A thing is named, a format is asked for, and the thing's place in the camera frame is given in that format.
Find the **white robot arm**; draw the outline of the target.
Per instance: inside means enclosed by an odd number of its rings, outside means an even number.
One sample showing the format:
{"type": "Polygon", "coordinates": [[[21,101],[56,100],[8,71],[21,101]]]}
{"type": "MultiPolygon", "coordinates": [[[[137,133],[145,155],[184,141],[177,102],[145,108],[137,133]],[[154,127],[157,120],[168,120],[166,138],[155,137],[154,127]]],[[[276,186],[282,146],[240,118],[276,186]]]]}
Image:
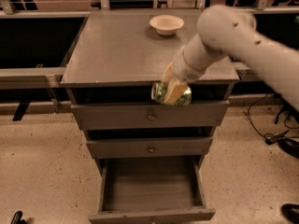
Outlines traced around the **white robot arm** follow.
{"type": "Polygon", "coordinates": [[[227,6],[209,7],[199,16],[195,36],[175,54],[164,72],[164,102],[174,104],[190,83],[226,56],[247,65],[299,110],[299,51],[258,33],[251,13],[227,6]]]}

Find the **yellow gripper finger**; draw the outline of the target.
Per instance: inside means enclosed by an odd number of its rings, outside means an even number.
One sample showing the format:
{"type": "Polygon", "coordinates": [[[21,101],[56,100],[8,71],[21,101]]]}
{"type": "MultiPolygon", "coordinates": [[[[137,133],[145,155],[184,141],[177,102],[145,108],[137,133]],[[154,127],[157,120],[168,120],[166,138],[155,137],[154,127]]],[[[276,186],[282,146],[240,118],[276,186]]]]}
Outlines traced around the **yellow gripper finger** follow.
{"type": "Polygon", "coordinates": [[[167,86],[164,102],[167,105],[173,105],[188,89],[186,82],[179,81],[178,79],[171,79],[167,86]]]}
{"type": "Polygon", "coordinates": [[[170,64],[166,67],[166,69],[165,69],[165,71],[164,71],[164,74],[163,74],[163,76],[162,76],[161,81],[162,81],[163,83],[169,83],[169,82],[172,80],[172,78],[173,78],[173,74],[172,74],[172,64],[170,63],[170,64]]]}

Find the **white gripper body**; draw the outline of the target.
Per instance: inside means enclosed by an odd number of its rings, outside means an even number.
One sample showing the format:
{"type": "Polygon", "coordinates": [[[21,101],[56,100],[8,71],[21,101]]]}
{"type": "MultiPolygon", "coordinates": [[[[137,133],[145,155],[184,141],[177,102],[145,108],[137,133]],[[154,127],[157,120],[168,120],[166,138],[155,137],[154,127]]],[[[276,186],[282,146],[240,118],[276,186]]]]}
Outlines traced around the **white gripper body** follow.
{"type": "Polygon", "coordinates": [[[172,60],[172,76],[180,81],[193,83],[205,73],[205,68],[192,67],[185,59],[184,47],[180,48],[172,60]]]}

